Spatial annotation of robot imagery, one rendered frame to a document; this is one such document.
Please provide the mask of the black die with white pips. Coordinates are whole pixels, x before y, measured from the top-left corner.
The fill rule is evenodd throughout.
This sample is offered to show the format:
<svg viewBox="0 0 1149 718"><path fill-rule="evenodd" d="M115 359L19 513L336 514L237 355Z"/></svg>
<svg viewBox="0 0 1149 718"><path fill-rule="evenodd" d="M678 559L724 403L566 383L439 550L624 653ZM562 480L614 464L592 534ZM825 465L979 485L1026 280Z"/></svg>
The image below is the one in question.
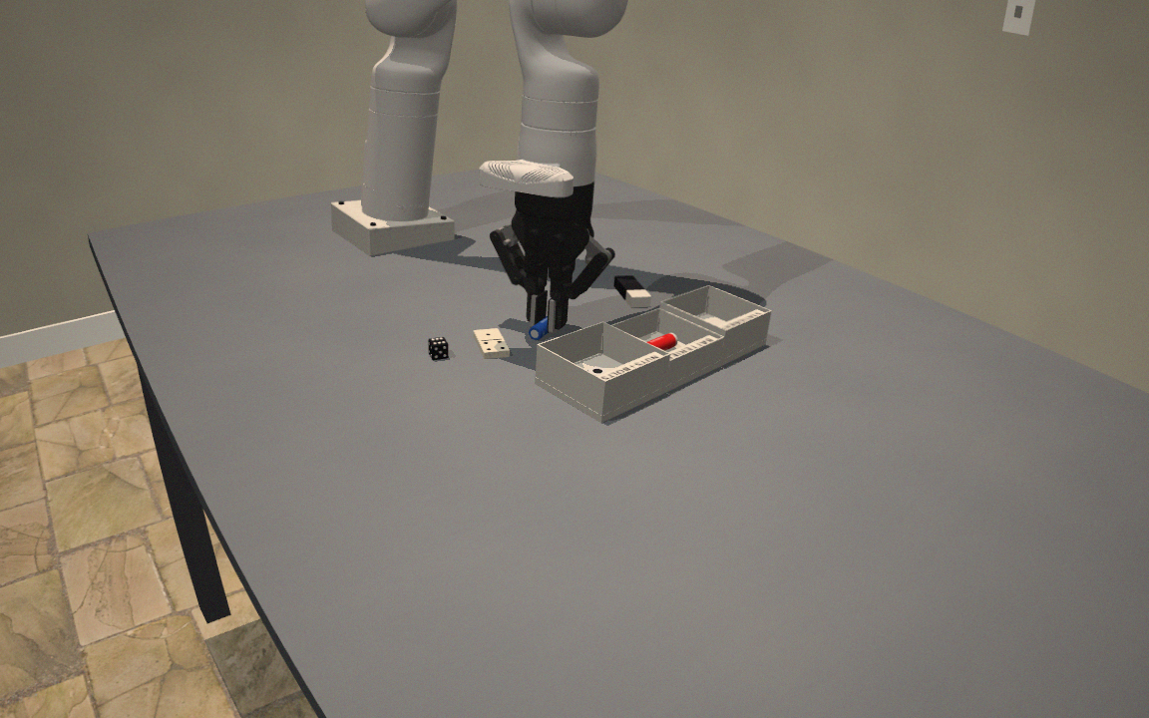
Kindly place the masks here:
<svg viewBox="0 0 1149 718"><path fill-rule="evenodd" d="M439 337L439 339L429 339L427 345L429 355L432 356L432 360L446 360L450 356L450 353L448 353L448 342L444 339L444 337Z"/></svg>

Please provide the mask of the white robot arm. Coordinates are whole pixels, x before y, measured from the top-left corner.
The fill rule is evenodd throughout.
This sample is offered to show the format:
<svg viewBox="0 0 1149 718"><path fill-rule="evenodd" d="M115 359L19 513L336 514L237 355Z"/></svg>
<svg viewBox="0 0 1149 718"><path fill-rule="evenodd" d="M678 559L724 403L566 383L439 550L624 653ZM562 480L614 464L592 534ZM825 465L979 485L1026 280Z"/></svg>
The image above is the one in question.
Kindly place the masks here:
<svg viewBox="0 0 1149 718"><path fill-rule="evenodd" d="M485 161L483 186L566 198L594 182L600 79L569 54L563 34L606 34L623 20L626 1L508 0L523 122L517 160ZM371 70L361 207L380 221L419 221L427 217L457 0L367 0L365 9L371 26L391 38Z"/></svg>

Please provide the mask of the cream domino tile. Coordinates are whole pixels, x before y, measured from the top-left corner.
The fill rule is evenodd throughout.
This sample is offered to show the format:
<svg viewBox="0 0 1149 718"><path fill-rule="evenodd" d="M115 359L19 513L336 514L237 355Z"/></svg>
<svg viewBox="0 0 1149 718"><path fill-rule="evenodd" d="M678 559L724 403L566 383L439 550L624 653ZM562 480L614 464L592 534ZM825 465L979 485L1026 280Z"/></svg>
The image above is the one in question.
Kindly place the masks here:
<svg viewBox="0 0 1149 718"><path fill-rule="evenodd" d="M484 360L502 358L510 356L510 349L499 330L475 330L475 340Z"/></svg>

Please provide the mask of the red battery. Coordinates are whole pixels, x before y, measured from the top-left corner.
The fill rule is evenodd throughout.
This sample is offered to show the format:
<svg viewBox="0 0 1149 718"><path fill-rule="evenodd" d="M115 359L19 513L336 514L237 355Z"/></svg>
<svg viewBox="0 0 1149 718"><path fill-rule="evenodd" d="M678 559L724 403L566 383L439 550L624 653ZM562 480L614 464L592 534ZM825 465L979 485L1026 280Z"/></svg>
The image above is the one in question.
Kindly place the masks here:
<svg viewBox="0 0 1149 718"><path fill-rule="evenodd" d="M674 333L665 333L665 335L661 335L658 339L653 339L647 343L660 347L660 349L665 352L670 349L670 347L674 347L676 343L678 343L678 339L676 339Z"/></svg>

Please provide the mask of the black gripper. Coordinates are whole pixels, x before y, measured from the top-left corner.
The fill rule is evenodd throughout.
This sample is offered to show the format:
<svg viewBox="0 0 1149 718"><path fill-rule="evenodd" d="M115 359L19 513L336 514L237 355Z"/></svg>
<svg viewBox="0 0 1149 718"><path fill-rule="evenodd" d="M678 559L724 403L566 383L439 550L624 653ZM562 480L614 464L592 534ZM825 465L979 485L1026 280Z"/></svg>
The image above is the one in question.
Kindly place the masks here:
<svg viewBox="0 0 1149 718"><path fill-rule="evenodd" d="M548 304L547 329L548 333L557 333L569 321L569 299L579 298L581 292L589 289L591 284L615 258L612 248L603 249L593 239L593 188L594 182L574 186L574 192L569 198L547 198L515 191L516 213L512 223L491 232L491 242L499 260L506 265L508 278L514 285L519 283L529 291L530 327L546 318L548 269L552 299ZM572 283L574 258L585 249L587 267Z"/></svg>

